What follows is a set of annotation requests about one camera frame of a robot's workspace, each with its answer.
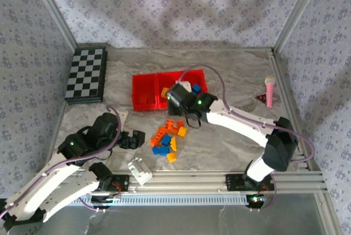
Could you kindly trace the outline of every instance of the checkered board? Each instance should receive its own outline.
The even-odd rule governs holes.
[[[106,47],[76,49],[65,96],[68,104],[103,101],[106,61]]]

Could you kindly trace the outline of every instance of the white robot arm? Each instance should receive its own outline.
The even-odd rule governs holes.
[[[243,178],[248,188],[259,187],[263,179],[273,171],[287,170],[298,144],[297,138],[290,133],[272,129],[272,126],[266,127],[276,125],[292,130],[291,123],[286,118],[281,117],[278,121],[274,121],[230,107],[245,118],[263,123],[263,126],[257,126],[228,112],[223,101],[216,96],[209,93],[195,96],[178,83],[169,89],[166,96],[168,113],[184,115],[188,125],[188,119],[197,120],[199,126],[201,121],[221,125],[245,135],[265,148],[264,154],[252,161],[245,170]]]
[[[79,158],[97,153],[118,137],[117,127],[118,119],[114,114],[104,113],[99,116],[93,126],[67,136],[58,147],[58,152],[19,193],[8,199],[0,199],[0,218],[4,220],[3,227],[7,234],[35,234],[44,222],[77,198],[93,191],[116,193],[121,191],[119,187],[128,186],[126,180],[129,180],[129,176],[115,176],[100,162],[92,164],[76,181],[57,188],[86,162]],[[128,132],[123,132],[115,144],[125,149],[136,149],[144,141],[144,132],[133,131],[133,137],[129,137]],[[75,162],[66,163],[69,159]],[[126,179],[123,178],[121,184],[116,183],[116,179],[121,177]]]

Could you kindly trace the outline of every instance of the red container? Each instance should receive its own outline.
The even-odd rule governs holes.
[[[134,110],[167,109],[167,99],[161,98],[162,89],[172,87],[182,73],[183,71],[175,71],[134,75],[132,81]],[[189,81],[191,86],[198,84],[203,92],[207,92],[205,75],[202,69],[188,71],[183,81]]]

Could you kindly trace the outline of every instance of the patterned wallpaper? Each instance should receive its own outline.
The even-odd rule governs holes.
[[[78,43],[273,46],[296,0],[55,0]]]
[[[303,133],[351,234],[351,0],[311,0],[282,49]]]
[[[41,0],[0,0],[0,197],[43,166],[72,51]]]

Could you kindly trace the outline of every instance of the yellow lego brick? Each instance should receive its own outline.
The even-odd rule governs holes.
[[[168,161],[169,161],[170,163],[176,161],[176,159],[177,159],[176,155],[173,154],[173,153],[167,154],[167,158],[168,158]]]
[[[169,88],[163,88],[161,92],[161,98],[167,99],[166,93],[169,90]]]
[[[175,137],[172,137],[171,139],[171,148],[173,151],[177,151],[177,143],[176,143],[176,138]]]
[[[185,127],[181,127],[179,128],[179,131],[178,131],[178,136],[184,138],[186,135],[186,128]]]

